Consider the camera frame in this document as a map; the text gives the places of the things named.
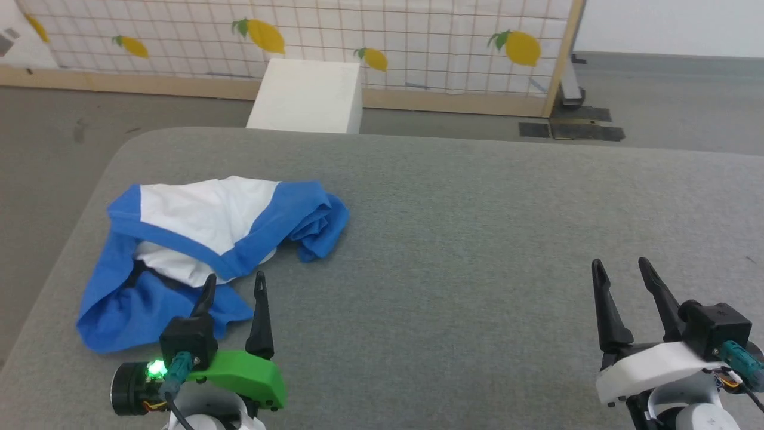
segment blue fabric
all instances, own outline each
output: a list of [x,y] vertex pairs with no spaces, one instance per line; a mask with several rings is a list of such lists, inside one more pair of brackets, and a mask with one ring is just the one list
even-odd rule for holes
[[[144,240],[174,249],[210,265],[223,279],[252,273],[265,256],[285,239],[300,242],[304,262],[326,257],[348,222],[349,212],[319,182],[279,183],[267,208],[249,234],[219,255],[203,244],[141,222],[141,188],[133,185],[109,206],[112,228],[101,257],[83,293],[77,330],[84,344],[110,353],[156,342],[175,316],[191,313],[201,288],[168,288],[152,271],[128,282],[133,254]],[[210,309],[215,337],[225,335],[231,321],[252,318],[249,306],[228,284],[220,284]]]

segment green leaf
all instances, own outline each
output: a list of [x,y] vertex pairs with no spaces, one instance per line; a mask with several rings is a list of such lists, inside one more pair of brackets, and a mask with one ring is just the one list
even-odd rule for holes
[[236,24],[239,33],[241,33],[241,35],[244,37],[247,37],[247,21],[248,19],[244,18]]
[[502,34],[499,34],[499,37],[496,38],[496,49],[501,49],[502,46],[507,44],[507,38],[510,36],[510,32],[507,30],[503,32]]

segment lemon print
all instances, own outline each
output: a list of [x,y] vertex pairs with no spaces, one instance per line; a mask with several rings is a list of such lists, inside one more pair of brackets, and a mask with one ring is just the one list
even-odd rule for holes
[[29,21],[29,24],[31,24],[32,28],[37,32],[37,34],[40,35],[40,39],[43,40],[45,43],[50,43],[50,39],[47,38],[47,31],[45,31],[45,27],[43,27],[42,24],[36,19],[34,19],[34,16],[32,15],[24,15]]
[[507,58],[515,64],[535,67],[536,61],[541,57],[541,45],[530,34],[511,30],[496,33],[488,40],[489,46],[494,39],[496,40],[496,49],[501,50],[501,47],[504,46]]
[[244,37],[247,37],[247,33],[249,33],[249,38],[254,44],[267,52],[285,54],[284,38],[273,25],[267,22],[244,18],[241,21],[231,23],[231,31],[233,30],[238,31]]
[[127,36],[112,37],[112,42],[124,47],[127,52],[140,58],[148,58],[148,50],[138,39]]
[[358,58],[366,60],[366,64],[372,69],[379,70],[380,72],[387,72],[387,57],[380,51],[372,47],[363,47],[354,50],[353,55],[358,55]]

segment white box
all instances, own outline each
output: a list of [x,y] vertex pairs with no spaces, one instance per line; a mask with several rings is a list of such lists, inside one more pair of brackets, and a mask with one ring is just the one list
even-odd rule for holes
[[361,65],[273,58],[248,129],[358,134],[363,114]]

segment gray tabletop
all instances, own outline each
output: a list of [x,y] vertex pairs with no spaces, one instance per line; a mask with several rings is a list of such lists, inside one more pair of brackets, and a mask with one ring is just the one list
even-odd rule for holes
[[[662,335],[637,258],[679,301],[727,301],[764,344],[764,158],[655,149],[247,129],[131,140],[104,173],[0,375],[4,428],[157,428],[120,418],[116,367],[156,345],[98,355],[74,327],[108,231],[135,182],[232,174],[320,180],[351,211],[333,254],[264,264],[289,405],[269,429],[629,429],[601,406],[590,264],[602,258],[627,327]],[[252,277],[235,282],[251,302]],[[222,348],[242,348],[248,324]],[[725,396],[741,427],[747,399]]]

